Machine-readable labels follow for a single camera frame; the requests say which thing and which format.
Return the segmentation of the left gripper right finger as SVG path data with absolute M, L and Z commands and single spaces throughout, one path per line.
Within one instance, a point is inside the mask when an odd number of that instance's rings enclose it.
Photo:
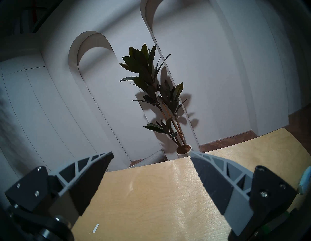
M 191 151 L 190 158 L 208 195 L 231 227 L 228 237 L 252 237 L 284 213 L 297 195 L 265 166 L 250 171 L 221 157 Z

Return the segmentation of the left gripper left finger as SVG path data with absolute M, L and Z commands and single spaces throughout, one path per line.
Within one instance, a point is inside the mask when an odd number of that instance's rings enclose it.
M 114 158 L 106 152 L 73 161 L 48 173 L 37 166 L 6 190 L 9 203 L 40 216 L 61 216 L 75 224 L 95 195 Z

